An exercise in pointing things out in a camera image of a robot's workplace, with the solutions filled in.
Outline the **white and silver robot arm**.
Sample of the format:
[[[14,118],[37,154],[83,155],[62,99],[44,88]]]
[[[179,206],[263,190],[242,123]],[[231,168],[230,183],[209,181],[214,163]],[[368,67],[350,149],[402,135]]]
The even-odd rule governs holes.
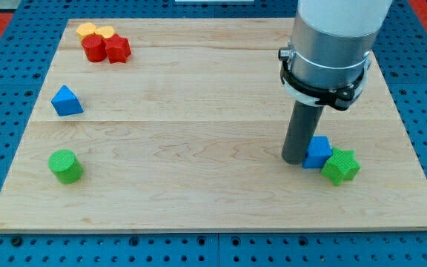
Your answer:
[[[302,0],[287,47],[278,51],[280,80],[298,102],[336,109],[366,86],[370,54],[391,0]]]

